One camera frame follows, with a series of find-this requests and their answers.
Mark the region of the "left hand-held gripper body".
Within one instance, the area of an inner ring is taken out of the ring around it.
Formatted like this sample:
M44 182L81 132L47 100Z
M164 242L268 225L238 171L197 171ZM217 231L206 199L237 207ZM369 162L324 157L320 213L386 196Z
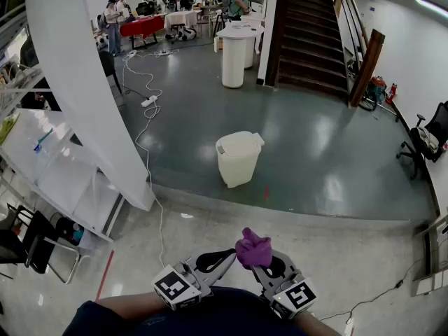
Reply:
M199 304L205 297L213 295L211 287L223 277L236 259L235 251L233 256L214 271L199 271L197 258L203 253L209 252L200 250L175 265L168 265L152 280L155 293L170 309L180 310L193 306Z

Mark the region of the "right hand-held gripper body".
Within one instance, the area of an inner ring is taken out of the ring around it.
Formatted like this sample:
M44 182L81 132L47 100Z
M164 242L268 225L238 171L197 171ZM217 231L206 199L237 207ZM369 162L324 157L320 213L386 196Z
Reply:
M280 258L286 265L285 277L274 277L274 259ZM293 319L299 313L311 307L317 300L317 292L310 278L304 278L293 261L284 253L272 252L269 268L273 277L263 272L263 267L252 267L256 281L261 284L260 298L267 303L282 319Z

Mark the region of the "cream lidded trash bin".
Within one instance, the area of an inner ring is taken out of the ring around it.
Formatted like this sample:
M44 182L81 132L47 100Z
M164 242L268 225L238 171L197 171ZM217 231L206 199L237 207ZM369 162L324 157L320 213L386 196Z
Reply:
M264 145L259 133L248 131L235 132L217 140L218 168L228 188L235 188L252 179Z

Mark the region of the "person's left forearm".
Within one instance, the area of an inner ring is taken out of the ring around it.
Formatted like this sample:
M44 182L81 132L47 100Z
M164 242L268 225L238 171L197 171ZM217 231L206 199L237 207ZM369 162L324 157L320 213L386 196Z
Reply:
M97 304L110 309L127 321L143 321L168 308L154 292L107 297L97 301Z

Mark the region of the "yellow green cloth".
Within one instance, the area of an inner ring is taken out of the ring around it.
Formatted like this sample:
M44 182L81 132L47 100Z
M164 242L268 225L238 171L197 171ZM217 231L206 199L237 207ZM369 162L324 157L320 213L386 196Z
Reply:
M16 124L18 118L20 116L20 112L16 112L13 115L6 117L0 124L0 146L6 140L8 134L13 129Z

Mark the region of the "table with white tablecloth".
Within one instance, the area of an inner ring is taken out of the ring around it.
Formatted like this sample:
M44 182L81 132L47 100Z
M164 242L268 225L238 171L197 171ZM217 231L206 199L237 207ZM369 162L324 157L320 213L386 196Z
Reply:
M164 17L164 28L170 31L175 25L194 27L197 24L197 12L195 10L184 10L168 13Z

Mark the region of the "table with red tablecloth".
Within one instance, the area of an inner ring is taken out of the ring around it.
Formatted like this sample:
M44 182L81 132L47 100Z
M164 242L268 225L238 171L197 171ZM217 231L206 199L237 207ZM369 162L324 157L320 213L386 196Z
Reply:
M131 47L133 50L138 48L147 48L158 42L156 33L164 29L164 20L161 15L142 17L132 22L124 24L120 28L123 37L131 38ZM134 38L141 36L143 43L135 46Z

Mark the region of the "person's dark navy clothing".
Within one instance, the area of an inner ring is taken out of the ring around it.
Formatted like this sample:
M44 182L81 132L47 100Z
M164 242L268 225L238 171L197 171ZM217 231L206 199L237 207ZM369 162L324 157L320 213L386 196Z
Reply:
M143 321L126 321L97 303L82 304L62 336L307 336L261 299L238 288L214 287L206 300Z

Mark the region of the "blue bucket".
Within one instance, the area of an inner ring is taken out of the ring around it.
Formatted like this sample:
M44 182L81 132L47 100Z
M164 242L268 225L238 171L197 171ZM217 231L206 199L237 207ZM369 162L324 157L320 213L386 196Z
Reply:
M83 238L84 234L84 227L74 223L72 226L72 235L70 236L69 241L74 245L78 246Z

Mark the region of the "green orange floor machine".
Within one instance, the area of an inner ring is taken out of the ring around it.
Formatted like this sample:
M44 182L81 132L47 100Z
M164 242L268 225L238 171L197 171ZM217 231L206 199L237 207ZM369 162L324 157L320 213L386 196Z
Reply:
M377 105L384 100L385 89L386 84L381 76L371 77L358 106L365 111L373 112Z

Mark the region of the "dark wooden staircase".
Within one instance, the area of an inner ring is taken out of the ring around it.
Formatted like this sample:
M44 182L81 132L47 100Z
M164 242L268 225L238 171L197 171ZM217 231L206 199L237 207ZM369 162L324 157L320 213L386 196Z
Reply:
M333 0L276 0L264 84L348 99L347 66Z

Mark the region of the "wooden stair railing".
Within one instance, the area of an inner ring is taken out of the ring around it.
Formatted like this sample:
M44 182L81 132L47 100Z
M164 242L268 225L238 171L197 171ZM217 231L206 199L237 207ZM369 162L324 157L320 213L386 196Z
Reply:
M349 77L358 77L369 39L355 0L333 0Z

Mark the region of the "long ceiling light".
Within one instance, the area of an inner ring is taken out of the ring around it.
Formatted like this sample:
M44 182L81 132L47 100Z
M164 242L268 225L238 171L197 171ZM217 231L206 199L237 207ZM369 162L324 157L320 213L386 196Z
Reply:
M444 18L448 19L448 10L446 8L443 8L436 3L432 3L428 0L415 0L420 6L423 6L424 8L427 8L434 13L437 13L438 15L443 16Z

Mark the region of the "black metal frame chair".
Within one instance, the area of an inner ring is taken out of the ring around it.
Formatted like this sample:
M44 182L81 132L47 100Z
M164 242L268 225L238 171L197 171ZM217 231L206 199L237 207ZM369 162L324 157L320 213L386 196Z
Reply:
M60 242L55 227L40 211L6 205L5 218L0 220L0 265L22 264L38 274L45 274L47 269L55 272L50 259L56 248L75 255L68 277L56 275L62 283L70 284L82 259L79 250Z

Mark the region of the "brown wooden newel post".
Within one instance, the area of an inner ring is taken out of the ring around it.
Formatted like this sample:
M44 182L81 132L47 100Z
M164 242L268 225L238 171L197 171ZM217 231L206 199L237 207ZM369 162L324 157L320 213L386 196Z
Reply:
M374 73L377 61L382 51L385 35L381 32L373 29L370 35L370 40L367 45L367 51L363 58L358 76L351 89L350 105L352 107L358 107L361 99L367 89L368 83Z

